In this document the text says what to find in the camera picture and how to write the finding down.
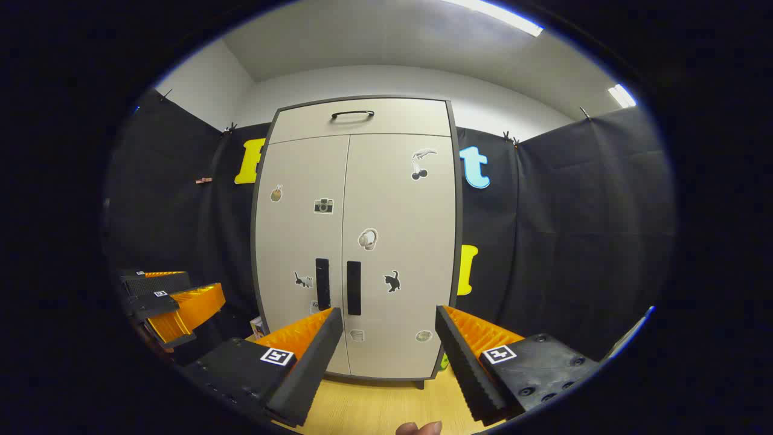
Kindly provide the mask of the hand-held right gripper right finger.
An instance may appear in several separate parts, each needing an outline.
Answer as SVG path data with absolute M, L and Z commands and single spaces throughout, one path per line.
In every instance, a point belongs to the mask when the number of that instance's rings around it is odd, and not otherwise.
M 599 366 L 549 334 L 523 337 L 450 306 L 436 307 L 434 328 L 473 419 L 485 425 L 541 407 Z

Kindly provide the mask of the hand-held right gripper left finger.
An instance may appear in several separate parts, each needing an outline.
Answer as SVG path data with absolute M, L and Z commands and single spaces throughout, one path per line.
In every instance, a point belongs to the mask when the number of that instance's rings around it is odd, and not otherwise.
M 181 374 L 242 416 L 303 426 L 342 331 L 340 308 L 324 309 L 257 341 L 224 341 Z

